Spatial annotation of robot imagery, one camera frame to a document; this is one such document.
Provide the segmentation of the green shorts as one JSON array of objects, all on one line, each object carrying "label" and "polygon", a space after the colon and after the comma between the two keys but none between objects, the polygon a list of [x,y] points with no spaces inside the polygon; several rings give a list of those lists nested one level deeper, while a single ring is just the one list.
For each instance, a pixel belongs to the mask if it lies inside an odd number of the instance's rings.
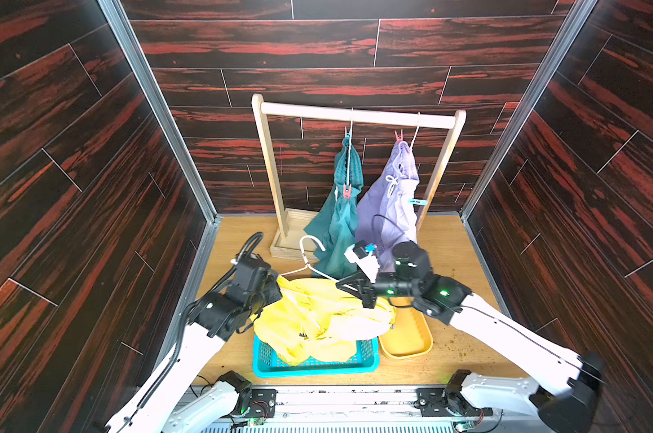
[{"label": "green shorts", "polygon": [[[342,141],[342,150],[335,156],[334,185],[324,206],[306,226],[305,233],[315,236],[325,250],[317,248],[315,268],[335,279],[342,279],[357,270],[344,256],[347,247],[356,243],[355,231],[359,225],[358,196],[364,179],[362,162],[352,140]],[[352,186],[352,198],[344,198],[344,185]]]}]

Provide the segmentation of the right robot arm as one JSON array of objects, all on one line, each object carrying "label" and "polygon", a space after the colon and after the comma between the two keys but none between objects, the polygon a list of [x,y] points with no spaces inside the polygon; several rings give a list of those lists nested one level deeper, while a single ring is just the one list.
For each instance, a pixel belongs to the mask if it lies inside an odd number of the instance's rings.
[{"label": "right robot arm", "polygon": [[393,250],[393,272],[382,272],[374,245],[345,250],[358,270],[336,287],[371,309],[380,298],[408,298],[413,309],[475,337],[520,367],[525,378],[489,377],[458,370],[441,396],[421,396],[418,407],[439,407],[460,417],[481,417],[486,409],[541,420],[554,432],[587,432],[601,396],[604,364],[589,352],[579,355],[523,327],[467,286],[436,274],[426,250],[408,241]]}]

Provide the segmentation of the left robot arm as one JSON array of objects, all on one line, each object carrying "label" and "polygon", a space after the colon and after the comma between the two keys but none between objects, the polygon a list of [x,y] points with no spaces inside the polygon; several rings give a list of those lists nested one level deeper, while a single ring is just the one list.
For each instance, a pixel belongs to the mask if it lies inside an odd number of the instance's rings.
[{"label": "left robot arm", "polygon": [[176,341],[144,385],[108,422],[106,432],[198,432],[235,411],[246,410],[251,384],[226,373],[183,408],[178,402],[228,340],[249,320],[281,299],[277,272],[254,251],[263,234],[250,236],[231,269],[183,311]]}]

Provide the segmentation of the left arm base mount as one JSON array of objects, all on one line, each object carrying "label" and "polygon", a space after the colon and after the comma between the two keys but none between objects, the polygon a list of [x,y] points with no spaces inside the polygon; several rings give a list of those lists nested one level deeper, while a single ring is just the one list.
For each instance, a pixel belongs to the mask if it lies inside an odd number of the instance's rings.
[{"label": "left arm base mount", "polygon": [[234,409],[225,418],[270,419],[275,415],[277,391],[275,389],[248,388],[240,391]]}]

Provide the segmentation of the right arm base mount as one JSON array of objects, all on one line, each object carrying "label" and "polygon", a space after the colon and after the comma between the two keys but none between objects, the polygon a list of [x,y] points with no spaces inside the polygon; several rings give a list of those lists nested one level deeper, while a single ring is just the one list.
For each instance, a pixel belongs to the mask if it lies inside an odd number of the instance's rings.
[{"label": "right arm base mount", "polygon": [[457,391],[445,387],[423,387],[416,389],[414,407],[423,417],[465,417],[479,418],[485,415],[483,409],[473,407]]}]

